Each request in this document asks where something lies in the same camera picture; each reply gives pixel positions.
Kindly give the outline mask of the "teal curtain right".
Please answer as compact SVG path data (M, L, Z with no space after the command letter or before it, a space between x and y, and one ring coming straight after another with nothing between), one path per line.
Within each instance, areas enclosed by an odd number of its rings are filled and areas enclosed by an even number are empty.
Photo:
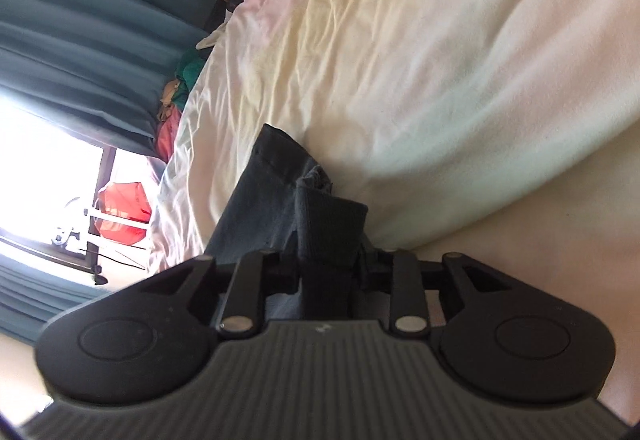
M1 0L1 94L92 142L150 155L160 93L215 0Z

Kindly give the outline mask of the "red garment on stand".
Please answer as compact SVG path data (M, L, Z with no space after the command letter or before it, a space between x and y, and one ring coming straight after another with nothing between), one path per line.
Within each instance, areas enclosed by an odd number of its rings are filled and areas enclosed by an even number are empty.
M125 246L145 238L152 209L141 182L108 183L96 197L96 210L110 216L94 219L102 237Z

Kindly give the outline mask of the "teal curtain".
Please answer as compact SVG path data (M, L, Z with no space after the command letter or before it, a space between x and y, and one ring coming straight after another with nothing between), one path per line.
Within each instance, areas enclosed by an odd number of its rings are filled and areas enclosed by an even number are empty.
M150 155L160 93L215 0L1 0L1 94L92 142Z
M1 334L33 346L47 322L107 294L1 257Z

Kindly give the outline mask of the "teal curtain left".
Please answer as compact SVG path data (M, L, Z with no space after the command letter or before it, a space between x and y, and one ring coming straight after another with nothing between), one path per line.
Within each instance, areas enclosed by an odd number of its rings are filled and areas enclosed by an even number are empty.
M1 334L33 346L47 322L107 294L1 257Z

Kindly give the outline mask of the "green clothing pile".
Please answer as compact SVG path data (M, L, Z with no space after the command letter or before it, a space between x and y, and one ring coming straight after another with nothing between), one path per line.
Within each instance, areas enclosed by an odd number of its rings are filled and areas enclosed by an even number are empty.
M175 93L172 94L172 103L176 105L179 111L183 111L186 107L186 102L195 83L198 81L198 77L200 77L204 65L205 60L202 59L201 53L195 48L190 48L179 59L175 71L175 79L178 81L178 85Z

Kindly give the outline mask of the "pastel bed sheet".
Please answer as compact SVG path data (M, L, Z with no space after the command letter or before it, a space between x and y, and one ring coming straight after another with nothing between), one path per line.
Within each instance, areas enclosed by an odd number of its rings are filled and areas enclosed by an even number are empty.
M263 125L369 209L599 316L639 417L639 0L244 0L186 102L151 267L199 255Z

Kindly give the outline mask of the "window frame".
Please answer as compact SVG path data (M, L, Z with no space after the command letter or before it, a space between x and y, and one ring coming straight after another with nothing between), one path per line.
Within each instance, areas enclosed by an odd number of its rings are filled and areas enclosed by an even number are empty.
M115 149L92 145L1 99L1 250L106 285L91 207Z

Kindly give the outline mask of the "black garment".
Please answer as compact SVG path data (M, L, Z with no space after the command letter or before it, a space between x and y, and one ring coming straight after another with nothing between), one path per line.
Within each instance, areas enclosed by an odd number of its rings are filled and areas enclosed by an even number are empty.
M205 252L235 263L254 250L288 253L302 291L267 299L267 319L357 316L368 207L332 194L326 170L284 131L265 125Z

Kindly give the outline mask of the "pink clothing pile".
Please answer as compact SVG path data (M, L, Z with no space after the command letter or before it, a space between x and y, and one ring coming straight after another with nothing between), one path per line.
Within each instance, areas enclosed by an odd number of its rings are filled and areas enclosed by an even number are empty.
M168 163L175 152L175 140L181 120L181 111L171 104L158 115L158 125L155 137L155 150L160 160Z

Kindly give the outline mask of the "white garment steamer stand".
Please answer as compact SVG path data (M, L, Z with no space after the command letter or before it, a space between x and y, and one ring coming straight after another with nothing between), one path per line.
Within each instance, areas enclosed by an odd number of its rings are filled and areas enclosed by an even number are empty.
M98 208L89 207L80 197L69 200L58 214L50 242L53 246L70 250L72 246L94 244L102 241L128 247L137 247L145 240L149 223L112 215Z

